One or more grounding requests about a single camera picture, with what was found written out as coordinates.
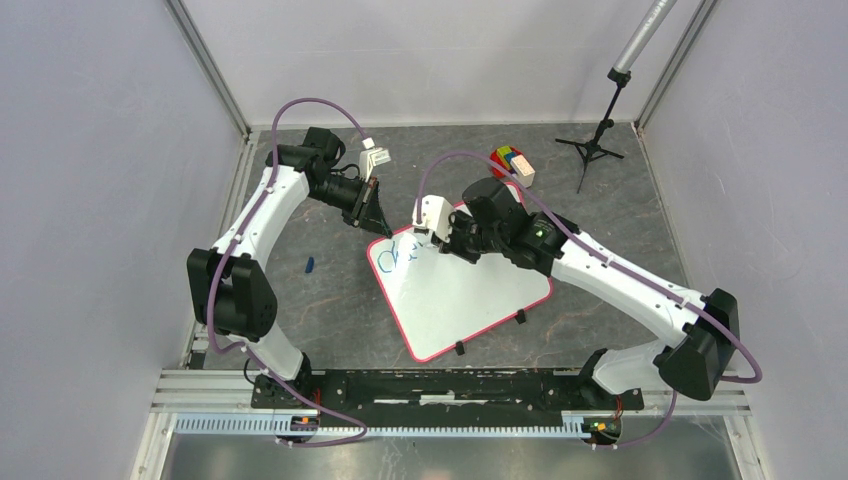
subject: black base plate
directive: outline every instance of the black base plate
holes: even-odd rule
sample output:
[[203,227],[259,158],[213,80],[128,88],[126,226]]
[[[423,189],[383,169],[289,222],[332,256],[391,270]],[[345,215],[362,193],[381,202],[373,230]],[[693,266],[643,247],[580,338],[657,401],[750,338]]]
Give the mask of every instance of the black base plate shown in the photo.
[[[574,371],[541,368],[325,370],[312,373],[307,390],[321,405],[371,427],[561,426],[563,410],[616,408],[615,395],[591,380]],[[436,403],[428,400],[432,395],[449,395],[437,401],[454,398],[479,403]],[[639,390],[621,398],[625,410],[645,406]],[[301,404],[260,375],[251,406],[279,409]],[[329,415],[321,416],[321,425],[350,426]]]

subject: gray wall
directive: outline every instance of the gray wall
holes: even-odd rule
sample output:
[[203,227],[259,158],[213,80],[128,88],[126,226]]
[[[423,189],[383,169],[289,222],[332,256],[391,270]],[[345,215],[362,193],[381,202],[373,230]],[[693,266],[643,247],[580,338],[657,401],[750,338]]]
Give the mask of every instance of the gray wall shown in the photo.
[[739,299],[779,479],[848,465],[846,23],[844,0],[721,2],[645,132],[695,286]]
[[0,38],[0,477],[124,478],[239,138],[160,1],[4,1]]
[[[248,121],[317,96],[363,124],[600,120],[607,72],[654,0],[186,0]],[[639,114],[698,0],[679,0],[614,118]],[[343,125],[320,106],[283,124]]]

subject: gray floor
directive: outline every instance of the gray floor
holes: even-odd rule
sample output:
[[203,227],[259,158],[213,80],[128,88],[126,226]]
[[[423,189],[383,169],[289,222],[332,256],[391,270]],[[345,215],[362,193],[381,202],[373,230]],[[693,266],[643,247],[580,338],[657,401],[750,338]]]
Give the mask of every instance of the gray floor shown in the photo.
[[[656,419],[625,418],[625,439]],[[579,440],[374,438],[333,448],[289,450],[268,437],[178,435],[167,479],[675,479],[741,478],[721,417],[678,417],[662,435],[616,452]]]
[[[685,284],[648,165],[629,125],[604,136],[604,147],[625,155],[589,168],[576,194],[582,164],[573,147],[555,137],[587,139],[594,125],[538,124],[375,128],[369,130],[393,161],[379,167],[380,198],[392,229],[408,225],[422,169],[451,150],[488,154],[512,145],[536,169],[532,190],[560,215],[576,222],[605,246],[672,282]],[[355,162],[360,143],[354,130],[334,130],[348,146],[342,164]],[[303,131],[280,132],[279,142],[300,144]],[[249,196],[270,151],[261,135],[251,170]],[[435,171],[427,193],[459,201],[469,184],[488,175],[481,162],[457,159]],[[553,296],[527,314],[523,325],[507,322],[473,339],[467,353],[448,353],[426,364],[409,355],[365,258],[374,234],[342,223],[337,210],[313,200],[292,215],[274,247],[266,274],[279,299],[277,322],[309,355],[315,368],[582,365],[601,347],[626,348],[652,338],[641,325],[576,287],[556,284]],[[307,259],[315,270],[304,273]],[[241,368],[244,357],[212,353],[205,368]]]

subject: tripod stand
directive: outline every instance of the tripod stand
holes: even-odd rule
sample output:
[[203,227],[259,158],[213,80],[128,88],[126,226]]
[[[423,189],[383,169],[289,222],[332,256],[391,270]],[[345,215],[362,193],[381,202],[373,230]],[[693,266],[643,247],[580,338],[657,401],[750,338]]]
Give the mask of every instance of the tripod stand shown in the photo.
[[615,82],[616,89],[615,94],[612,96],[612,101],[610,102],[609,107],[607,107],[607,113],[604,114],[604,119],[598,123],[598,128],[595,130],[595,136],[588,142],[563,140],[561,138],[555,139],[558,143],[572,145],[577,149],[577,153],[583,160],[583,174],[580,176],[580,184],[577,186],[577,193],[580,193],[580,189],[583,187],[583,180],[586,178],[586,170],[589,168],[590,163],[606,156],[619,159],[624,158],[624,155],[602,148],[600,143],[601,137],[607,129],[612,128],[613,125],[615,125],[615,122],[609,117],[612,113],[613,107],[615,106],[616,100],[618,100],[618,96],[621,94],[621,90],[624,89],[624,87],[627,86],[627,82],[630,81],[630,66],[633,65],[633,62],[636,61],[636,58],[640,53],[642,53],[642,49],[645,48],[648,40],[651,39],[651,36],[653,36],[663,19],[665,19],[665,16],[668,15],[668,11],[671,10],[671,7],[674,6],[675,2],[677,2],[677,0],[654,1],[654,4],[651,6],[650,10],[648,10],[645,18],[642,19],[642,23],[639,25],[639,28],[637,28],[636,32],[633,33],[633,36],[630,37],[630,41],[627,42],[627,45],[624,47],[624,50],[622,50],[618,60],[616,60],[615,65],[613,65],[612,69],[610,69],[607,74],[607,78]]

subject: tripod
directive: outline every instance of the tripod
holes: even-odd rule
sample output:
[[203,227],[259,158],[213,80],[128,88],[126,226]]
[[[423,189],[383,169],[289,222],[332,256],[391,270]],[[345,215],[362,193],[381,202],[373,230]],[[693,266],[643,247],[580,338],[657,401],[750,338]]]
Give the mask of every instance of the tripod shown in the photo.
[[624,89],[624,87],[627,86],[627,82],[630,81],[630,66],[633,65],[633,62],[636,61],[636,58],[640,53],[642,53],[642,49],[645,48],[648,40],[651,39],[651,36],[653,36],[663,19],[665,19],[665,16],[668,15],[668,11],[671,10],[671,7],[674,6],[675,2],[677,2],[677,0],[654,1],[654,4],[651,6],[650,10],[648,10],[645,18],[642,19],[642,23],[639,25],[639,28],[637,28],[636,32],[633,33],[633,36],[630,37],[630,41],[627,42],[627,45],[624,47],[624,50],[622,50],[618,60],[616,60],[615,65],[613,65],[612,69],[610,69],[607,74],[607,78],[615,82],[616,89],[615,94],[612,96],[612,101],[610,102],[609,107],[607,107],[607,113],[604,114],[604,119],[598,123],[598,128],[595,130],[595,136],[588,142],[576,142],[574,140],[563,140],[561,138],[555,139],[558,143],[574,146],[574,148],[577,149],[577,153],[580,155],[580,158],[583,160],[583,174],[580,176],[580,184],[577,185],[577,193],[580,193],[580,189],[583,187],[583,180],[586,178],[586,170],[589,168],[590,163],[606,156],[619,159],[624,158],[624,155],[602,148],[600,143],[601,137],[607,129],[612,128],[613,125],[615,125],[615,122],[609,117],[612,113],[612,108],[615,106],[616,100],[618,100],[618,96],[621,94],[621,90]]

